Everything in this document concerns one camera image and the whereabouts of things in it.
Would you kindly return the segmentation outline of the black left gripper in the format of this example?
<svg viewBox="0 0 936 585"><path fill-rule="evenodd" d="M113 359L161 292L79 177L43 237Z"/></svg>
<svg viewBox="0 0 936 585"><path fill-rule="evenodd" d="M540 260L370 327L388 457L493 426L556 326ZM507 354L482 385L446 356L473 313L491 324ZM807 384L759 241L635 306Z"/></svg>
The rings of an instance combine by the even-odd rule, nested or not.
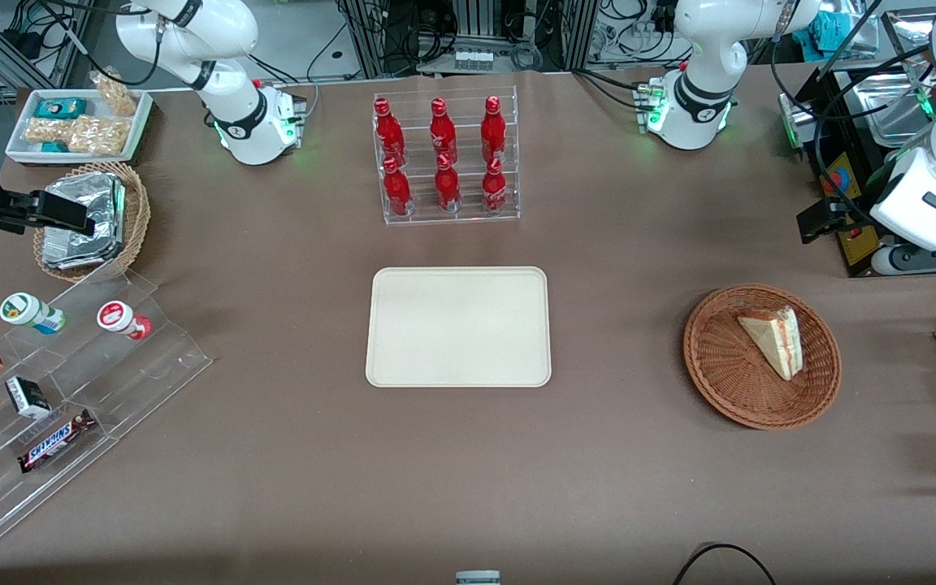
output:
<svg viewBox="0 0 936 585"><path fill-rule="evenodd" d="M796 215L804 245L832 233L850 233L869 226L868 215L848 197L822 197Z"/></svg>

